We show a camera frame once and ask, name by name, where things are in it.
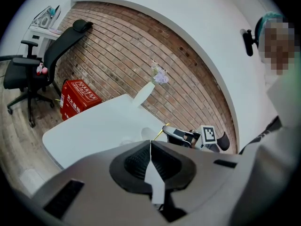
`chair headrest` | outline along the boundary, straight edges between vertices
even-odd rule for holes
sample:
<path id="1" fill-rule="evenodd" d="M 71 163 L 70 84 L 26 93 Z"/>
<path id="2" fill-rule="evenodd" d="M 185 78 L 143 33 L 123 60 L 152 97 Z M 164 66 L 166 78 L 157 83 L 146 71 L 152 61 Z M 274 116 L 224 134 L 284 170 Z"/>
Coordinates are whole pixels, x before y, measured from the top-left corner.
<path id="1" fill-rule="evenodd" d="M 85 32 L 87 31 L 89 28 L 91 28 L 93 25 L 92 22 L 87 22 L 83 19 L 79 19 L 79 20 L 76 20 L 74 23 L 73 23 L 73 29 L 77 32 Z"/>

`red box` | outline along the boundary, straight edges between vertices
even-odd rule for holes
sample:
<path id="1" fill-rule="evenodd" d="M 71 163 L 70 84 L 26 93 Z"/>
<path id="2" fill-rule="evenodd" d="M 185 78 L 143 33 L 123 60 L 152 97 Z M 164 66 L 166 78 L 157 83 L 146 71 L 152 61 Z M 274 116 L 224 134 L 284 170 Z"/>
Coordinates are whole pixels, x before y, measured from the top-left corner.
<path id="1" fill-rule="evenodd" d="M 61 95 L 62 119 L 81 113 L 102 102 L 83 80 L 66 81 Z"/>

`white desk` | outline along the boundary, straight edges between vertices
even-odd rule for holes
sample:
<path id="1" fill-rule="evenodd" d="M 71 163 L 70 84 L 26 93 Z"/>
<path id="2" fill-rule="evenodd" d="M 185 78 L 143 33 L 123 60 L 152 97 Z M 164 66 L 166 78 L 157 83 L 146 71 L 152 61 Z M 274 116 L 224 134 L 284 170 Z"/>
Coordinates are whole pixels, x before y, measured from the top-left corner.
<path id="1" fill-rule="evenodd" d="M 33 39 L 33 35 L 39 36 L 40 38 Z M 28 28 L 25 40 L 38 43 L 37 48 L 33 47 L 33 54 L 37 55 L 37 57 L 43 58 L 51 40 L 56 40 L 58 37 L 60 37 L 60 34 L 53 33 L 45 28 L 31 25 Z M 27 57 L 27 46 L 24 48 L 23 57 Z"/>
<path id="2" fill-rule="evenodd" d="M 47 131 L 43 144 L 67 168 L 90 154 L 153 139 L 164 124 L 132 101 L 125 94 L 83 111 Z M 162 133 L 156 140 L 167 141 L 167 137 Z"/>

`flower vase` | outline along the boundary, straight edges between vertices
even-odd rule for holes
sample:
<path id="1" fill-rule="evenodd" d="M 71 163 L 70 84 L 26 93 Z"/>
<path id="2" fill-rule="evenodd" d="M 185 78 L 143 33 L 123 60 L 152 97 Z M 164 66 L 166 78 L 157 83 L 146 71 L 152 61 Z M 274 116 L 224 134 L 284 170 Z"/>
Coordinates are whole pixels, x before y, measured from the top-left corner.
<path id="1" fill-rule="evenodd" d="M 150 96 L 154 88 L 155 85 L 152 82 L 148 82 L 133 99 L 133 105 L 137 107 L 141 105 Z"/>

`chair armrest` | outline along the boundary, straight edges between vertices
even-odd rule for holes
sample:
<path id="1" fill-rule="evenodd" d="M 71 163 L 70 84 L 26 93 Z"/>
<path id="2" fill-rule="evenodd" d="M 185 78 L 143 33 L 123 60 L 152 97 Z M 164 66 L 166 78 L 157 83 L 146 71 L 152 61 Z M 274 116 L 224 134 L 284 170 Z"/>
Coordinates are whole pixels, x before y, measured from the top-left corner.
<path id="1" fill-rule="evenodd" d="M 28 45 L 27 57 L 31 58 L 32 57 L 32 47 L 37 47 L 38 44 L 35 42 L 28 41 L 28 40 L 22 40 L 21 43 Z"/>
<path id="2" fill-rule="evenodd" d="M 35 42 L 32 42 L 32 41 L 28 41 L 28 40 L 22 40 L 22 41 L 21 41 L 21 43 L 23 43 L 23 44 L 27 44 L 28 46 L 35 46 L 35 47 L 37 47 L 37 46 L 38 46 L 38 44 L 37 44 L 37 43 L 35 43 Z"/>
<path id="3" fill-rule="evenodd" d="M 39 60 L 30 58 L 13 58 L 14 65 L 24 67 L 38 67 L 40 64 Z"/>

